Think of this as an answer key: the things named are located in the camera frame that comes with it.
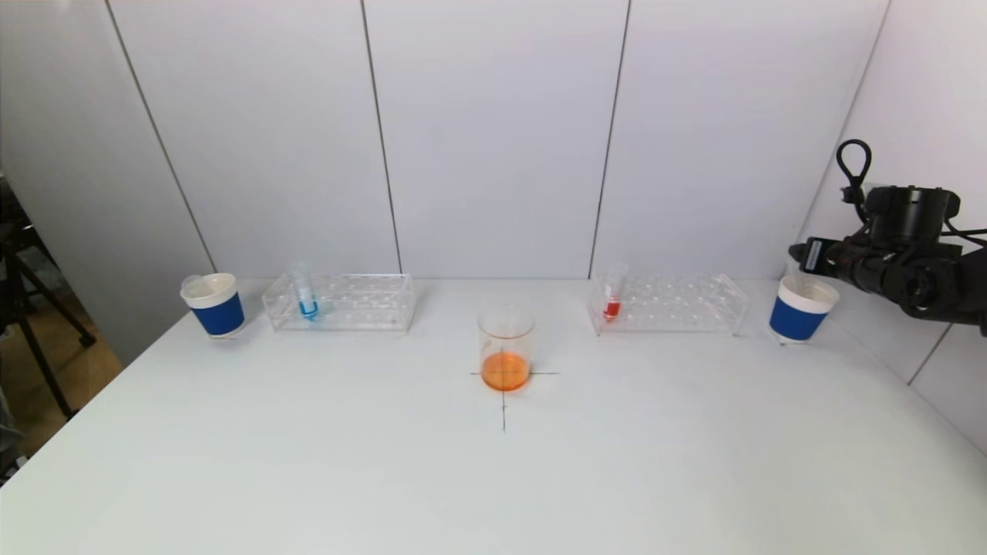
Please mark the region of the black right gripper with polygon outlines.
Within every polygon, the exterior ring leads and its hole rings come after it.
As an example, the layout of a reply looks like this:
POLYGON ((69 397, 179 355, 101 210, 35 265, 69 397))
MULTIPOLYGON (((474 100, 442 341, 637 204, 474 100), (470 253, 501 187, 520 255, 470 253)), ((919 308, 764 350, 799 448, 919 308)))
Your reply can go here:
POLYGON ((859 246, 851 236, 841 240, 810 237, 804 243, 790 245, 787 253, 799 262, 801 273, 833 280, 853 280, 859 264, 859 246))

